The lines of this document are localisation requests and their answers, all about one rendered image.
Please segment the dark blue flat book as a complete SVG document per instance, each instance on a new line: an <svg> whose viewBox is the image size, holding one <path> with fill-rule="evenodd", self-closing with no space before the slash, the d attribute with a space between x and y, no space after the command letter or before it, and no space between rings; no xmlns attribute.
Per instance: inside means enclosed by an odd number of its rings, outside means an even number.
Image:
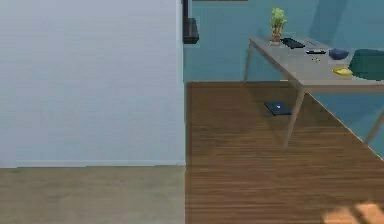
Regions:
<svg viewBox="0 0 384 224"><path fill-rule="evenodd" d="M264 105L274 116L292 114L290 108L283 102L265 102Z"/></svg>

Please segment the grey table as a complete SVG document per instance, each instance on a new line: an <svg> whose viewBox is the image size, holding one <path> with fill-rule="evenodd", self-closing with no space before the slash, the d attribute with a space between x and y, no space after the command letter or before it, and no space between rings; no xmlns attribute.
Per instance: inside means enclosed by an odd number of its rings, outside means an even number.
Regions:
<svg viewBox="0 0 384 224"><path fill-rule="evenodd" d="M327 54L319 55L319 62L306 54L306 48L290 49L284 45L271 45L268 38L251 37L245 65L244 81L248 81L248 70L252 50L256 49L295 89L296 102L287 127L283 148L289 144L294 125L306 94L312 93L384 93L384 81L364 80L336 75L334 68L347 68L352 53L343 60L332 60Z"/></svg>

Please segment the blue box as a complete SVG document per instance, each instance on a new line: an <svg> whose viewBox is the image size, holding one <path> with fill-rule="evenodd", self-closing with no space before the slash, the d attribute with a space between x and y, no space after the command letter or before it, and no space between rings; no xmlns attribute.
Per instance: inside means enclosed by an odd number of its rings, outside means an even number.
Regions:
<svg viewBox="0 0 384 224"><path fill-rule="evenodd" d="M333 60L343 60L349 55L349 52L343 49L331 49L329 51L329 57Z"/></svg>

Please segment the green house plant in pot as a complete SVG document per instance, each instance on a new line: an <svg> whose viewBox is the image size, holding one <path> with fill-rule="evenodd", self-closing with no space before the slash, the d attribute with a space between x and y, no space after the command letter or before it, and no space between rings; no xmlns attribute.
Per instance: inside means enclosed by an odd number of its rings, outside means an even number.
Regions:
<svg viewBox="0 0 384 224"><path fill-rule="evenodd" d="M281 43L282 30L287 20L285 19L285 12L281 8L274 7L270 19L271 39L272 45L279 45Z"/></svg>

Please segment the black wall-mounted object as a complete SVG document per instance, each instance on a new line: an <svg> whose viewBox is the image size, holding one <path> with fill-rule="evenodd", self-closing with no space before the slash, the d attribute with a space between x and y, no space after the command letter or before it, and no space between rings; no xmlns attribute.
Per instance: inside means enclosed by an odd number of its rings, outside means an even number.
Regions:
<svg viewBox="0 0 384 224"><path fill-rule="evenodd" d="M183 43L197 44L199 41L197 21L195 18L189 17L188 3L189 3L189 0L182 0Z"/></svg>

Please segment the black keyboard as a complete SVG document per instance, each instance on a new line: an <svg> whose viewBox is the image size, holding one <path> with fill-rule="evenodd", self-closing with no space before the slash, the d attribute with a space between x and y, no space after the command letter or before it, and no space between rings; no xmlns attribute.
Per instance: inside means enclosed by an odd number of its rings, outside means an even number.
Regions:
<svg viewBox="0 0 384 224"><path fill-rule="evenodd" d="M304 44L302 44L302 43L300 43L300 42L298 42L292 38L282 38L281 42L291 49L304 48L305 47Z"/></svg>

